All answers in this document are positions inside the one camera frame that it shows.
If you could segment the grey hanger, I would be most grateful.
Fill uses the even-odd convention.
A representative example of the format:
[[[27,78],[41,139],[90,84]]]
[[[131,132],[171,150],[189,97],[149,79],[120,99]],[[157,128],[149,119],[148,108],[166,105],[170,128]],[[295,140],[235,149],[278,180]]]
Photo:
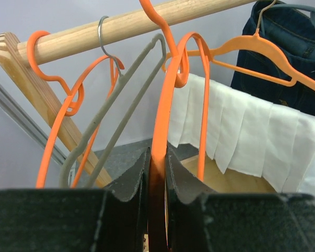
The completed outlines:
[[[111,93],[110,97],[106,99],[102,107],[99,109],[99,111],[96,113],[96,115],[93,117],[91,122],[89,123],[87,129],[82,135],[81,140],[79,141],[78,145],[70,151],[68,157],[64,161],[64,164],[62,165],[60,169],[59,174],[59,187],[61,188],[68,188],[68,176],[69,171],[74,164],[75,160],[80,156],[84,150],[88,148],[88,141],[92,140],[92,134],[97,130],[99,127],[99,124],[101,123],[102,119],[105,117],[107,112],[110,110],[111,106],[114,104],[116,99],[118,98],[121,91],[124,89],[126,84],[129,82],[131,77],[134,75],[136,70],[139,68],[139,66],[142,64],[146,56],[149,54],[149,52],[155,47],[157,42],[161,43],[161,53],[162,56],[150,75],[148,76],[147,80],[144,82],[142,88],[132,101],[131,105],[129,106],[127,112],[125,113],[123,119],[119,123],[117,129],[115,130],[114,134],[112,135],[110,141],[108,142],[106,148],[104,149],[102,156],[97,161],[97,164],[93,168],[91,175],[87,182],[85,183],[84,187],[92,187],[94,183],[97,180],[97,177],[99,173],[101,172],[108,156],[110,155],[113,147],[115,146],[117,140],[119,139],[121,133],[123,132],[125,126],[127,125],[129,119],[131,118],[132,114],[134,113],[135,109],[137,108],[139,102],[143,98],[144,94],[146,93],[147,89],[149,88],[150,84],[152,83],[155,76],[158,74],[159,69],[162,67],[162,64],[164,63],[166,59],[166,42],[165,38],[161,33],[156,34],[152,40],[146,45],[146,47],[142,50],[142,52],[139,54],[137,59],[133,62],[133,64],[129,67],[128,71],[125,74],[120,73],[120,77],[118,80],[118,84],[115,86],[113,92]]]

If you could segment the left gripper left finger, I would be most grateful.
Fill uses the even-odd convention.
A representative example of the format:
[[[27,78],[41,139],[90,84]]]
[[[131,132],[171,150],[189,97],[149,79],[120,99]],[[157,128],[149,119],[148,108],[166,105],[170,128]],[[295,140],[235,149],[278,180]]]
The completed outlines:
[[[0,190],[0,251],[142,251],[150,158],[104,188]]]

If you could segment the white pleated skirt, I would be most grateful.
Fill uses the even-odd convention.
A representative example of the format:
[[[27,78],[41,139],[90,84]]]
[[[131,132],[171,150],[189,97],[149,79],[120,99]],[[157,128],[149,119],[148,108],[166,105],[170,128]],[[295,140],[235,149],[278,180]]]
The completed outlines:
[[[216,81],[209,86],[206,154],[265,178],[277,192],[315,196],[315,117]]]

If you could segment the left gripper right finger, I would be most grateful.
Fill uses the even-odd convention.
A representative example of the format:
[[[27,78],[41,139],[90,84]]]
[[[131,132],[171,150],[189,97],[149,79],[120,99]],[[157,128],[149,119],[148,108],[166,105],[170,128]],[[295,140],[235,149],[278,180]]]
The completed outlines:
[[[315,251],[315,197],[217,193],[165,158],[172,251]]]

